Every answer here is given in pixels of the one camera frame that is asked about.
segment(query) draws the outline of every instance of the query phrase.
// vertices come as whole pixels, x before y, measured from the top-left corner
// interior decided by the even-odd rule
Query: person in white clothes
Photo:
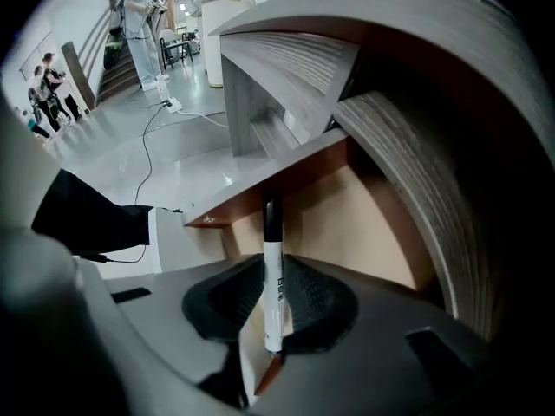
[[[156,77],[161,75],[158,50],[150,29],[153,0],[123,0],[125,18],[123,33],[127,38],[137,75],[143,91],[156,88]]]

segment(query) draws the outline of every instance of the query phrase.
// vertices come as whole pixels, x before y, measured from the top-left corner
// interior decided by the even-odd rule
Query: person wearing black cap
[[[52,54],[51,52],[47,52],[44,55],[42,62],[44,63],[45,67],[44,81],[46,82],[46,86],[52,94],[56,95],[56,90],[66,81],[66,79],[64,75],[59,74],[55,69],[52,68],[53,58],[54,54]],[[71,113],[73,114],[75,121],[79,120],[81,118],[81,113],[79,113],[79,107],[77,106],[77,103],[75,103],[75,100],[71,96],[71,94],[65,98],[65,102],[69,108],[69,111],[71,111]],[[66,113],[62,108],[62,104],[58,104],[58,107],[60,111],[62,111],[69,117],[69,114]]]

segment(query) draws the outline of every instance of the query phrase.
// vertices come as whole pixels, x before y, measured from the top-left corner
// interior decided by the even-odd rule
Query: white shoe
[[[150,91],[151,89],[156,89],[156,81],[150,81],[149,83],[141,83],[142,90],[146,93],[146,91]]]

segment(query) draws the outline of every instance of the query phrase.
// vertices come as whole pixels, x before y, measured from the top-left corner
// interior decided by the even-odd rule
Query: staircase
[[[96,104],[113,97],[124,89],[140,84],[139,76],[133,63],[127,42],[121,48],[118,64],[109,71],[105,71],[101,79],[101,87],[96,97]]]

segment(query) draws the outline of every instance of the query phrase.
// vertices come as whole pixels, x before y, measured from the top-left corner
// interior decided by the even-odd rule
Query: person
[[[158,50],[154,43],[150,18],[153,0],[123,0],[124,19],[123,35],[127,39],[129,51],[133,57],[137,75],[143,91],[156,89],[156,78],[161,75]]]
[[[28,109],[24,109],[23,111],[19,109],[19,107],[14,107],[14,112],[16,113],[17,118],[33,133],[37,133],[44,137],[45,139],[50,138],[50,134],[44,131],[41,127],[39,127],[35,119],[31,117],[31,113]]]
[[[65,77],[59,74],[54,68],[52,68],[52,63],[54,61],[54,54],[51,52],[47,52],[44,57],[42,58],[42,63],[44,63],[44,81],[46,82],[47,88],[50,90],[50,93],[56,96],[56,90],[66,81]],[[62,108],[62,104],[58,101],[58,109],[66,114],[68,117],[68,113],[64,111]],[[65,100],[69,111],[73,114],[73,118],[75,121],[78,121],[81,118],[81,113],[79,112],[79,107],[77,103],[75,103],[75,99],[70,95],[68,95]]]
[[[34,74],[35,77],[30,81],[29,99],[46,114],[50,126],[54,132],[57,133],[60,131],[60,125],[50,111],[50,105],[47,99],[49,91],[42,78],[42,66],[37,66]]]

